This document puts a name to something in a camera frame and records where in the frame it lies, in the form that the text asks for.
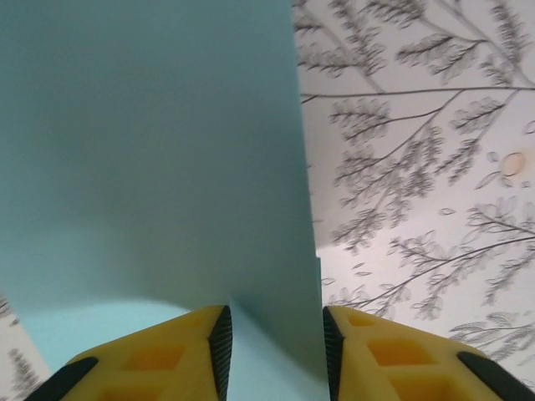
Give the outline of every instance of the light blue cardboard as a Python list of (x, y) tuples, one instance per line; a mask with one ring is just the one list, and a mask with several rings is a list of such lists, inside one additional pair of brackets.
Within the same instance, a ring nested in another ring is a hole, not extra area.
[(0, 285), (52, 369), (232, 299), (230, 394), (327, 399), (290, 17), (2, 3)]

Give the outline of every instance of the yellow robot part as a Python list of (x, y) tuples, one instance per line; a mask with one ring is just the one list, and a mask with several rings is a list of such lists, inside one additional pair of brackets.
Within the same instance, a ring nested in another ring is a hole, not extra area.
[(332, 400), (500, 401), (457, 357), (475, 348), (349, 307), (326, 307)]
[(62, 401), (218, 401), (227, 396), (231, 353), (229, 307), (205, 307), (81, 353), (33, 395)]

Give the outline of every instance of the wallpaper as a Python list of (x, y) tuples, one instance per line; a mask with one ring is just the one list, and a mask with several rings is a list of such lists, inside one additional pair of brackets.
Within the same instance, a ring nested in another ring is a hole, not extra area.
[(531, 0), (294, 0), (324, 303), (535, 383)]
[(0, 292), (0, 401), (24, 400), (49, 370)]

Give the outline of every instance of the square cutout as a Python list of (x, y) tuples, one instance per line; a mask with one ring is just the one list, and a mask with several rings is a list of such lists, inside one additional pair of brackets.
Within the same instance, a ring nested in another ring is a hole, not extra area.
[(390, 378), (401, 401), (476, 401), (451, 378), (438, 374)]
[(162, 392), (162, 388), (111, 388), (102, 393), (99, 401), (158, 401)]
[(381, 366), (423, 365), (435, 362), (424, 348), (410, 340), (374, 340), (368, 343), (368, 348)]
[(355, 327), (373, 326), (375, 324), (372, 318), (367, 317), (365, 315), (356, 314), (356, 313), (352, 316), (349, 316), (348, 320), (349, 320), (349, 324)]
[(124, 370), (173, 370), (180, 362), (184, 347), (150, 347), (133, 353)]

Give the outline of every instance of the black rubber strip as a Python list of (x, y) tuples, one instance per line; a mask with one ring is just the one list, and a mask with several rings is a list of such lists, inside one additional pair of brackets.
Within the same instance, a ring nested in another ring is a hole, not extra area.
[(331, 401), (338, 401), (340, 379), (342, 378), (342, 352), (344, 336), (328, 307), (324, 307), (325, 352), (327, 353), (327, 374)]
[(535, 401), (535, 393), (491, 359), (464, 351), (457, 357), (503, 401)]
[(98, 362), (88, 357), (63, 366), (25, 401), (60, 401)]
[(219, 315), (208, 337), (208, 343), (217, 395), (220, 401), (226, 401), (232, 355), (232, 316), (229, 306), (225, 306)]

